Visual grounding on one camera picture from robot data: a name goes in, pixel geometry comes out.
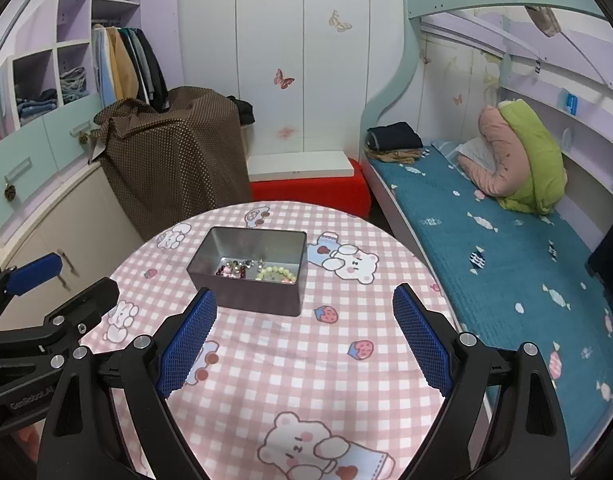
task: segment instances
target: pink checkered tablecloth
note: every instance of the pink checkered tablecloth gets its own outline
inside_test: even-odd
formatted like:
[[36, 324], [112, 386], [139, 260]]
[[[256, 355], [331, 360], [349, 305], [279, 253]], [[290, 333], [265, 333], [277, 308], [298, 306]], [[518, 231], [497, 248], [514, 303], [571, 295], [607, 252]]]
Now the pink checkered tablecloth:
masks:
[[[186, 267], [213, 226], [304, 231], [312, 246], [301, 316], [218, 308], [186, 383], [168, 399], [208, 475], [397, 479], [443, 399], [427, 385], [394, 319], [393, 290], [407, 282], [428, 308], [450, 315], [429, 270], [362, 219], [266, 202], [181, 222], [115, 271], [120, 301], [82, 344], [95, 352], [124, 348], [182, 312], [196, 294]], [[153, 477], [122, 391], [114, 394], [136, 468]]]

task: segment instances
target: beige cabinet door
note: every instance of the beige cabinet door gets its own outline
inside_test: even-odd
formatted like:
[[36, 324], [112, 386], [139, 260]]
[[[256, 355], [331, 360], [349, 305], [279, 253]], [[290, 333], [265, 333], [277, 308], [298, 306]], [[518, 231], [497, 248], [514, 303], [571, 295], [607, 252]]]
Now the beige cabinet door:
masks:
[[101, 168], [64, 197], [37, 232], [62, 257], [73, 294], [110, 276], [142, 244]]
[[[52, 251], [44, 240], [37, 232], [34, 232], [26, 239], [8, 266], [21, 267], [50, 252]], [[58, 278], [53, 278], [23, 296], [13, 298], [0, 316], [0, 330], [39, 326], [46, 314], [71, 298], [73, 286], [64, 279], [64, 271], [65, 269], [62, 268], [63, 282], [60, 282]]]

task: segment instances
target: brown folded clothing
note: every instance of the brown folded clothing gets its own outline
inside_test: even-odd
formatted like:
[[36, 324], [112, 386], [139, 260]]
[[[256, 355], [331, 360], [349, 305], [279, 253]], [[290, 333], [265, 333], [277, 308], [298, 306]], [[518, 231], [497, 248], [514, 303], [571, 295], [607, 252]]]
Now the brown folded clothing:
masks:
[[394, 150], [392, 152], [376, 152], [365, 148], [368, 158], [381, 160], [382, 162], [400, 162], [401, 164], [413, 164], [423, 155], [422, 148], [413, 150]]

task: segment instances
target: mattress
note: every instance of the mattress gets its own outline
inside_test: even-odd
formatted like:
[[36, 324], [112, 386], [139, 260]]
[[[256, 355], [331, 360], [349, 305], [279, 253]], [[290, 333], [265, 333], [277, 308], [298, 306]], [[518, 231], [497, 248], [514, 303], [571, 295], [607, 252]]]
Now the mattress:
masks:
[[613, 405], [613, 314], [601, 283], [585, 270], [590, 251], [557, 212], [504, 210], [429, 151], [413, 166], [371, 164], [419, 238], [462, 329], [499, 348], [538, 345], [574, 455]]

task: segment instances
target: stacked jeans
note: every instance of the stacked jeans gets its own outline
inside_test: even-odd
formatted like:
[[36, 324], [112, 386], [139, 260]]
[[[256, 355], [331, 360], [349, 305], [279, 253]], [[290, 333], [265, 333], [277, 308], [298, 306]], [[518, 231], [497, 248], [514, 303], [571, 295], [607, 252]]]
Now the stacked jeans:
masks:
[[72, 68], [60, 74], [60, 88], [64, 104], [72, 103], [82, 97], [86, 97], [89, 91], [86, 89], [86, 72], [83, 66]]
[[49, 113], [58, 107], [58, 91], [55, 88], [45, 90], [33, 99], [16, 99], [20, 126], [30, 123], [33, 119]]

